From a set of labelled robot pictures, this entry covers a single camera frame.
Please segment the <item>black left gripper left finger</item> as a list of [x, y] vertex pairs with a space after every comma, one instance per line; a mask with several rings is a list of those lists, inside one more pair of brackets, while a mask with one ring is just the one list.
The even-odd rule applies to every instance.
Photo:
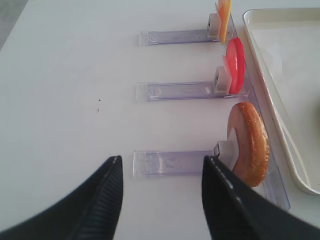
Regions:
[[123, 161], [109, 157], [85, 182], [36, 216], [0, 233], [2, 240], [112, 240], [124, 196]]

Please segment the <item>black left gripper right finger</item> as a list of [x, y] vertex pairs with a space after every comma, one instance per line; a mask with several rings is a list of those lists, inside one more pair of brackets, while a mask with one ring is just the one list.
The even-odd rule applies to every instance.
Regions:
[[205, 156], [202, 206], [213, 240], [318, 240], [320, 230], [275, 206], [215, 156]]

